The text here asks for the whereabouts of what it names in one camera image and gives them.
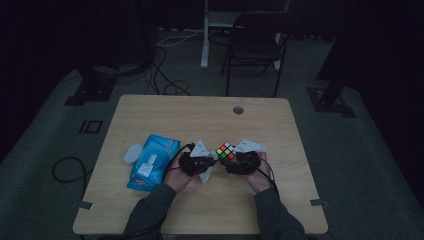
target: chair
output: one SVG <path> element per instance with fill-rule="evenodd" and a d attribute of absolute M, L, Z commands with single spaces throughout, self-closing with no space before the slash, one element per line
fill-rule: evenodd
<path fill-rule="evenodd" d="M 221 73 L 227 69 L 226 96 L 229 95 L 231 67 L 265 66 L 263 73 L 274 61 L 280 60 L 277 81 L 272 97 L 277 95 L 286 55 L 287 40 L 295 34 L 297 17 L 293 12 L 249 11 L 241 13 L 231 28 L 227 52 Z M 281 37 L 276 42 L 276 34 Z"/>

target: rubik's cube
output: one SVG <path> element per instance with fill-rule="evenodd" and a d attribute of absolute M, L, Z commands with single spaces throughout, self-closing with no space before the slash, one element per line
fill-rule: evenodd
<path fill-rule="evenodd" d="M 233 151 L 233 146 L 231 146 L 229 143 L 224 143 L 215 152 L 218 154 L 219 158 L 229 162 L 236 156 Z"/>

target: sleeve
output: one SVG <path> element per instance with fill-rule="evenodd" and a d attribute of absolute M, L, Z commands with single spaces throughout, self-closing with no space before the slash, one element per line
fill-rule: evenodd
<path fill-rule="evenodd" d="M 273 188 L 254 196 L 261 239 L 306 240 L 302 224 L 281 203 Z"/>
<path fill-rule="evenodd" d="M 144 231 L 160 223 L 166 217 L 176 195 L 177 193 L 170 186 L 166 184 L 157 185 L 149 196 L 140 199 L 134 207 L 125 227 L 124 235 Z M 160 226 L 152 232 L 134 239 L 162 239 Z"/>

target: person's left hand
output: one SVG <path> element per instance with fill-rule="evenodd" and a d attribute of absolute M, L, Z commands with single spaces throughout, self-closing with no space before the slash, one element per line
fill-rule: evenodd
<path fill-rule="evenodd" d="M 183 155 L 183 152 L 177 155 L 174 161 L 169 166 L 169 171 L 166 174 L 165 180 L 163 181 L 165 184 L 173 188 L 177 193 L 182 192 L 187 185 L 193 180 L 196 176 L 190 177 L 180 168 L 180 164 L 178 160 Z"/>

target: floor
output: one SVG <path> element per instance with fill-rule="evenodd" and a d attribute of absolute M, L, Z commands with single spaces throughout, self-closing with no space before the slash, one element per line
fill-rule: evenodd
<path fill-rule="evenodd" d="M 161 32 L 164 39 L 192 32 Z M 114 109 L 123 94 L 175 93 L 170 82 L 196 96 L 224 96 L 225 74 L 221 64 L 226 37 L 212 35 L 208 69 L 200 69 L 201 36 L 181 43 L 162 42 L 155 68 L 144 75 L 120 77 L 108 102 L 65 106 L 81 77 L 72 71 L 52 92 L 36 119 L 0 165 L 0 239 L 80 239 L 72 231 L 77 214 L 73 203 L 81 198 L 83 181 L 61 183 L 52 176 L 60 159 L 76 157 L 87 169 L 95 166 Z M 298 125 L 329 232 L 318 239 L 424 239 L 424 213 L 413 197 L 384 139 L 362 104 L 360 95 L 345 88 L 342 97 L 356 118 L 339 113 L 315 112 L 307 87 L 324 88 L 316 80 L 332 43 L 320 39 L 291 40 L 277 94 L 289 100 Z M 121 66 L 122 71 L 133 66 Z M 96 68 L 108 74 L 113 70 Z M 268 97 L 276 72 L 234 70 L 230 95 Z M 81 133 L 84 121 L 102 121 L 98 133 Z M 58 176 L 81 176 L 76 162 L 57 167 Z M 85 236 L 96 239 L 98 236 Z M 255 236 L 165 236 L 166 239 L 257 239 Z"/>

